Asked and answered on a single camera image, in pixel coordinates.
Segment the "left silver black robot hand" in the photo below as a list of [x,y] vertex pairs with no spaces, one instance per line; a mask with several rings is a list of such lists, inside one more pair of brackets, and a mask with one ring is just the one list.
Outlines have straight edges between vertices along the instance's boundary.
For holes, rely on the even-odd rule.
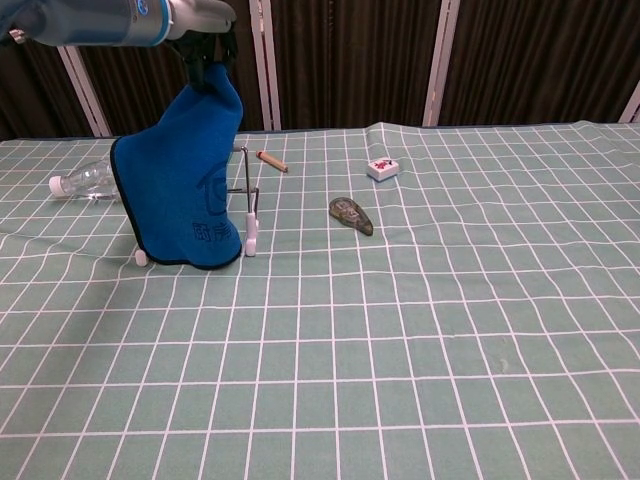
[[212,92],[206,71],[214,64],[230,70],[238,55],[236,11],[225,1],[175,0],[170,6],[166,42],[182,59],[189,85],[198,92]]

